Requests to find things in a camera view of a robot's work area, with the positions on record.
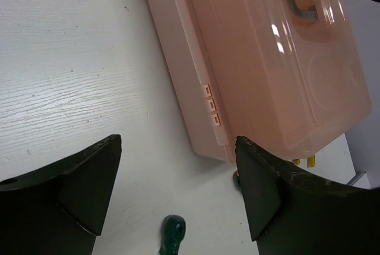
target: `table surface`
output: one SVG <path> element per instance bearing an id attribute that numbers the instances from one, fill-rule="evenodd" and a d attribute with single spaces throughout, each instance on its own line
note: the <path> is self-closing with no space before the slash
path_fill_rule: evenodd
<path id="1" fill-rule="evenodd" d="M 0 0 L 0 180 L 122 135 L 94 255 L 156 254 L 177 213 L 186 254 L 258 254 L 234 167 L 195 155 L 146 0 Z M 348 182 L 344 136 L 312 169 Z"/>

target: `yellow object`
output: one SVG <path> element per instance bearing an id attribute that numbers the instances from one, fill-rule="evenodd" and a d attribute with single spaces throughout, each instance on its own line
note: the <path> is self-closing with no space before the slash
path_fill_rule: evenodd
<path id="1" fill-rule="evenodd" d="M 315 156 L 308 158 L 308 167 L 310 167 L 310 168 L 315 167 Z"/>

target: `metal handle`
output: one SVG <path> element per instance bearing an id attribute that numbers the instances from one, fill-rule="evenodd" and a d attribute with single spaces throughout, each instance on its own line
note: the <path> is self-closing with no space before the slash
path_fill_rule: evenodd
<path id="1" fill-rule="evenodd" d="M 295 17 L 304 22 L 316 22 L 319 20 L 316 8 L 313 7 L 311 10 L 303 10 L 298 7 L 296 0 L 286 0 L 287 4 L 294 14 Z"/>

